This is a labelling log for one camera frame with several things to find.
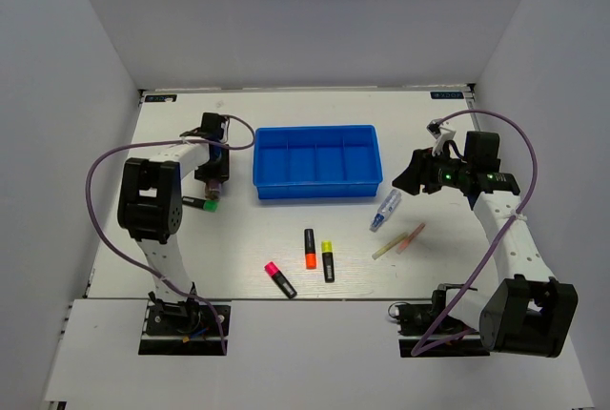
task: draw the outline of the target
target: green cap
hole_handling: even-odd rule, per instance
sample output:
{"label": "green cap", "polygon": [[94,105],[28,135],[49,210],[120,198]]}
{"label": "green cap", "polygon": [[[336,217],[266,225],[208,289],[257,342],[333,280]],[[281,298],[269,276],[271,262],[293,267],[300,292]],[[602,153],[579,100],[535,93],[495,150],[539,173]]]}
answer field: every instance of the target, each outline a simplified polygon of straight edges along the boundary
{"label": "green cap", "polygon": [[216,200],[206,200],[203,204],[203,210],[206,212],[215,212],[218,208],[218,202]]}

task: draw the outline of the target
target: blue tray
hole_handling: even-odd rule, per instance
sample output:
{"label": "blue tray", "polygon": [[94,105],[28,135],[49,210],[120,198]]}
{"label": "blue tray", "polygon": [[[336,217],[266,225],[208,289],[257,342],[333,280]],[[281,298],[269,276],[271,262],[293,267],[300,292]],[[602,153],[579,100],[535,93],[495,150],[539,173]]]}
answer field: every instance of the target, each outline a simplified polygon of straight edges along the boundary
{"label": "blue tray", "polygon": [[253,182],[258,198],[375,196],[382,180],[373,126],[256,131]]}

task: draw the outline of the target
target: purple cable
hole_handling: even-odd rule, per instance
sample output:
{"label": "purple cable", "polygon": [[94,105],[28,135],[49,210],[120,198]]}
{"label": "purple cable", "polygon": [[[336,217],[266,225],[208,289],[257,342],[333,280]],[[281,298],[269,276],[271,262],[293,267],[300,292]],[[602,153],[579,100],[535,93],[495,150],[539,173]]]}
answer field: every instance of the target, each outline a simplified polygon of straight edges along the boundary
{"label": "purple cable", "polygon": [[455,335],[447,337],[447,338],[442,338],[440,340],[436,340],[436,341],[433,341],[432,343],[428,343],[428,344],[424,345],[424,343],[428,340],[428,338],[430,338],[430,336],[438,328],[440,323],[445,318],[447,318],[447,316],[449,315],[449,312],[451,312],[451,310],[453,310],[453,308],[456,306],[456,304],[459,302],[459,300],[464,296],[464,294],[466,294],[466,291],[468,291],[468,288],[470,288],[470,286],[472,286],[472,284],[475,281],[475,279],[477,279],[478,274],[480,274],[481,270],[483,270],[483,267],[485,267],[487,262],[489,262],[489,259],[491,258],[492,254],[494,253],[494,251],[498,247],[500,241],[504,237],[504,234],[506,234],[506,231],[508,231],[508,229],[511,227],[511,225],[517,219],[516,215],[519,215],[523,211],[523,209],[525,208],[525,205],[527,205],[527,202],[530,201],[530,198],[532,197],[532,193],[534,192],[534,188],[536,187],[536,181],[538,180],[538,160],[536,159],[536,153],[534,152],[534,147],[532,146],[532,142],[527,137],[527,135],[525,134],[523,129],[516,122],[514,122],[511,119],[509,119],[508,117],[503,116],[503,115],[498,114],[498,113],[494,113],[494,112],[486,112],[484,110],[463,110],[461,112],[456,112],[456,113],[449,114],[448,116],[445,116],[442,119],[439,119],[437,121],[437,123],[440,124],[440,123],[443,123],[445,121],[448,121],[449,119],[453,119],[454,117],[460,116],[462,114],[470,114],[470,113],[487,114],[487,115],[496,117],[498,119],[501,119],[502,121],[504,121],[504,122],[510,124],[511,126],[513,126],[513,128],[519,133],[519,135],[521,135],[521,137],[525,141],[525,144],[527,145],[527,149],[530,152],[530,156],[532,157],[532,182],[530,183],[530,187],[528,188],[527,193],[525,193],[525,196],[523,197],[523,200],[521,201],[521,203],[515,209],[515,214],[511,215],[506,220],[506,223],[502,226],[502,228],[498,231],[498,233],[496,234],[496,236],[494,237],[494,239],[490,243],[489,249],[487,250],[487,253],[485,253],[485,256],[483,256],[483,259],[478,264],[477,268],[468,277],[468,279],[466,280],[464,285],[461,287],[461,289],[457,292],[457,294],[453,298],[453,300],[447,304],[445,309],[434,320],[432,325],[428,328],[426,333],[421,337],[421,339],[416,344],[416,346],[413,347],[413,350],[411,350],[411,356],[413,356],[413,357],[419,356],[421,353],[424,353],[424,352],[426,352],[426,351],[428,351],[428,350],[430,350],[432,348],[435,348],[436,346],[439,346],[439,345],[441,345],[443,343],[446,343],[447,341],[450,341],[450,340],[453,340],[453,339],[456,339],[456,338],[460,338],[460,337],[466,336],[468,334],[472,334],[472,333],[474,333],[476,331],[475,329],[467,329],[465,331],[460,332],[459,334],[455,334]]}
{"label": "purple cable", "polygon": [[163,282],[163,284],[165,284],[168,288],[170,288],[172,291],[174,291],[179,296],[193,298],[195,300],[198,300],[198,301],[206,304],[206,306],[213,313],[214,319],[216,321],[216,325],[218,326],[218,332],[220,334],[220,346],[222,347],[222,354],[226,356],[227,355],[227,345],[226,345],[224,333],[222,331],[222,322],[220,322],[220,319],[218,318],[218,313],[216,312],[216,309],[214,308],[214,306],[206,298],[180,290],[171,281],[166,279],[163,274],[161,274],[159,271],[155,270],[153,267],[149,267],[146,264],[142,264],[141,262],[138,262],[137,260],[127,256],[121,250],[116,248],[116,246],[114,246],[112,244],[112,242],[106,236],[106,234],[104,234],[104,230],[100,226],[99,221],[97,220],[97,216],[95,215],[95,209],[93,208],[93,202],[92,202],[92,179],[93,179],[93,174],[95,173],[95,169],[97,169],[97,167],[99,166],[99,164],[102,163],[103,160],[105,160],[106,158],[110,157],[113,154],[120,153],[121,151],[132,150],[135,148],[149,148],[152,146],[178,145],[178,144],[185,143],[185,142],[187,142],[187,143],[207,143],[212,146],[217,146],[218,148],[224,148],[226,150],[232,150],[232,151],[247,150],[248,148],[251,148],[254,145],[254,139],[255,139],[255,133],[254,133],[254,129],[252,128],[252,126],[250,124],[248,124],[246,121],[244,121],[243,119],[241,119],[237,116],[233,116],[231,114],[224,114],[224,117],[227,117],[228,119],[234,119],[236,121],[239,121],[244,126],[246,126],[246,128],[252,134],[252,142],[250,144],[244,145],[244,146],[229,146],[224,143],[207,140],[205,138],[194,138],[194,139],[180,139],[180,140],[167,140],[167,141],[153,141],[153,142],[148,142],[148,143],[132,143],[130,145],[119,146],[117,148],[114,148],[112,150],[109,150],[109,151],[103,153],[97,159],[95,159],[95,161],[92,163],[91,167],[89,168],[89,171],[87,172],[87,179],[85,181],[85,201],[87,202],[87,211],[89,212],[89,218],[91,219],[91,224],[93,224],[93,228],[99,235],[100,239],[104,242],[104,244],[106,244],[106,246],[108,246],[111,249],[111,251],[113,251],[116,255],[118,255],[122,259],[129,262],[131,265],[139,267],[142,270],[146,270],[148,273],[152,274],[154,277],[159,278]]}

